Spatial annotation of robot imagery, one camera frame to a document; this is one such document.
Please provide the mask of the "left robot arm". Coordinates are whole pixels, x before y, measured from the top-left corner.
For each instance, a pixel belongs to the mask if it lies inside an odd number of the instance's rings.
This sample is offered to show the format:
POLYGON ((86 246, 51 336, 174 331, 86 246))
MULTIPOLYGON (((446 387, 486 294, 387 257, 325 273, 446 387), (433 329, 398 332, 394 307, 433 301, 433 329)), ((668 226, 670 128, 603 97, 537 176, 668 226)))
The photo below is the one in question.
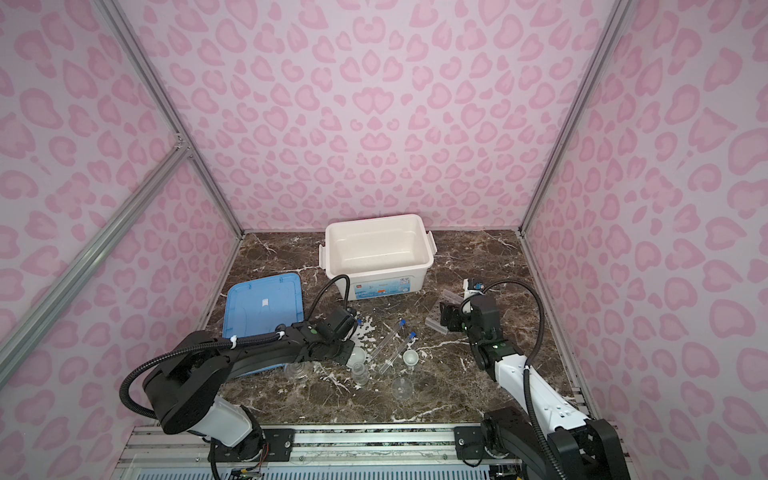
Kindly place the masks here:
POLYGON ((225 340, 194 331, 172 351, 145 362, 120 387, 129 410, 154 419, 167 435, 205 437, 231 459, 251 460, 266 448, 252 410, 219 395, 227 381, 306 362, 348 363, 355 348, 356 311, 339 308, 318 322, 302 321, 273 333, 225 340))

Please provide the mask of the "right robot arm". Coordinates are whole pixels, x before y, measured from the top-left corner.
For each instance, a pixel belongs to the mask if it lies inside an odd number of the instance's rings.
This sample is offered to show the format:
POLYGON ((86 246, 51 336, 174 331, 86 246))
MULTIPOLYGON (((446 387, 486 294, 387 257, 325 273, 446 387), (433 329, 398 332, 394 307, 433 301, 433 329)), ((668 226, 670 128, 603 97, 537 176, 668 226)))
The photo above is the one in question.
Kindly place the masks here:
POLYGON ((484 414, 475 435, 455 430, 457 457, 477 467, 485 459, 513 458, 538 479, 629 479, 616 429, 574 407, 505 338, 495 299, 472 295, 439 304, 440 324, 464 333, 478 368, 520 405, 484 414))

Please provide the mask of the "clear test tube rack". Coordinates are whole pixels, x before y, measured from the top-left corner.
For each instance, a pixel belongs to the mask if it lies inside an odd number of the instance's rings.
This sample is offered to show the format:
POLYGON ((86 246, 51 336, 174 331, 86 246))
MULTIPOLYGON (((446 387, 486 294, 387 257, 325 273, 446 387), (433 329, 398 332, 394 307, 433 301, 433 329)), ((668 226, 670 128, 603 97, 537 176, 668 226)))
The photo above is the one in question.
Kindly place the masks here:
POLYGON ((459 294, 443 289, 429 313, 425 317, 425 325, 443 335, 447 335, 449 330, 442 320, 442 312, 445 305, 459 305, 463 297, 459 294))

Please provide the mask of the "white plastic storage bin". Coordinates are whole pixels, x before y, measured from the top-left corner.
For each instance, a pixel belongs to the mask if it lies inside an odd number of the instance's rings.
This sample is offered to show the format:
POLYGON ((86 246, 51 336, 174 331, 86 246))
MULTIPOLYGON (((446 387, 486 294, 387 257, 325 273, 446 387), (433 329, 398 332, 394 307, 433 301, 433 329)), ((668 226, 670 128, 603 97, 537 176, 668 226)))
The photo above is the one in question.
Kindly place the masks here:
POLYGON ((325 230, 318 264, 330 279, 344 274, 338 289, 351 300, 415 293, 437 253, 434 236, 416 214, 337 222, 325 230))

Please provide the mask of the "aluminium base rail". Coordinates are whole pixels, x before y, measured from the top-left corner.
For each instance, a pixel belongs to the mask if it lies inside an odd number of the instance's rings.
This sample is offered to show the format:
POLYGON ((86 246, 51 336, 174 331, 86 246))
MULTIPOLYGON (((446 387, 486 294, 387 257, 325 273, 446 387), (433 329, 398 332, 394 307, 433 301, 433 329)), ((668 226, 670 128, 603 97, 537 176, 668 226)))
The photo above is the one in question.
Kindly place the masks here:
POLYGON ((210 446, 192 434, 169 436, 138 427, 114 479, 515 479, 520 461, 486 454, 476 423, 269 425, 274 441, 264 460, 208 459, 210 446))

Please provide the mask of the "clear glass flask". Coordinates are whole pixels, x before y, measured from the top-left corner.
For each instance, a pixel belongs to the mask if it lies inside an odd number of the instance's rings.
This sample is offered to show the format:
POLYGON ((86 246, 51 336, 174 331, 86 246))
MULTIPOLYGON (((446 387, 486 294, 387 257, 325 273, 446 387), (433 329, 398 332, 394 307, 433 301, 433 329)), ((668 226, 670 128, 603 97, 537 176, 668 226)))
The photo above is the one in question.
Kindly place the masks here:
POLYGON ((350 374, 357 386, 365 386, 370 380, 368 365, 364 362, 353 364, 350 367, 350 374))

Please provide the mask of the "blue plastic bin lid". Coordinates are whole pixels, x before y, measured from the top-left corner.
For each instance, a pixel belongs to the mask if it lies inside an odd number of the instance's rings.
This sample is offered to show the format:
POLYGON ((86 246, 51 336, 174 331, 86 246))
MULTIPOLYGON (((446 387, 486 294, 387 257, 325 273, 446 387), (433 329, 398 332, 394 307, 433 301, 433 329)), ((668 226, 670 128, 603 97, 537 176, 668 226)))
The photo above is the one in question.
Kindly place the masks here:
POLYGON ((222 337, 273 333, 304 320, 301 280, 285 273, 234 285, 227 293, 222 337))

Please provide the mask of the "blue capped test tube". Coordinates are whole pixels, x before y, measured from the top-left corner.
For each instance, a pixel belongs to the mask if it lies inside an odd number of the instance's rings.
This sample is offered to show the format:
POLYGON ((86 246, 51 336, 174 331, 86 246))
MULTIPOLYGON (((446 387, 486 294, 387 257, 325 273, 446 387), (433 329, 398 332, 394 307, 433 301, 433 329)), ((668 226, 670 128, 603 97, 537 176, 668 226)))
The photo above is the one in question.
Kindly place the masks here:
POLYGON ((394 351, 384 360, 384 362, 378 368, 378 374, 383 376, 386 372, 394 366, 394 363, 402 354, 411 346, 416 338, 416 333, 409 333, 394 349, 394 351))
POLYGON ((375 348, 370 352, 368 359, 371 362, 374 362, 380 356, 380 354, 385 350, 385 348, 390 343, 392 343, 398 337, 398 335, 405 329, 405 326, 406 326, 406 320, 400 319, 392 328, 392 330, 377 343, 375 348))

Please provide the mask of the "clear round dish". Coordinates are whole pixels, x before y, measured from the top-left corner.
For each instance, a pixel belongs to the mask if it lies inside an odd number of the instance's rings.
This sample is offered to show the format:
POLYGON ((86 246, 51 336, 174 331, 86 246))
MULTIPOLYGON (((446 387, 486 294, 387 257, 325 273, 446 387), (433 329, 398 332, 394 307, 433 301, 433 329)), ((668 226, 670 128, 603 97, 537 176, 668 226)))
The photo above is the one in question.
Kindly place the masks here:
POLYGON ((414 394, 413 382, 406 377, 397 377, 392 384, 393 398, 398 402, 409 400, 414 394))

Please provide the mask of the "white funnel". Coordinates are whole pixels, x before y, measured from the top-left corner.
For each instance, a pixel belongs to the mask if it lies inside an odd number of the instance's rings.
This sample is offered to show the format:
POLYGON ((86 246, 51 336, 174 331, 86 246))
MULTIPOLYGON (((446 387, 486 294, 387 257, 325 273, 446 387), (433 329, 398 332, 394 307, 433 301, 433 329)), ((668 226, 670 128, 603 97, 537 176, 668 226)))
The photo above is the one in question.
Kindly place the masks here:
POLYGON ((352 353, 347 360, 346 366, 349 369, 352 369, 355 365, 364 364, 367 359, 367 353, 366 351, 358 346, 355 346, 352 350, 352 353))

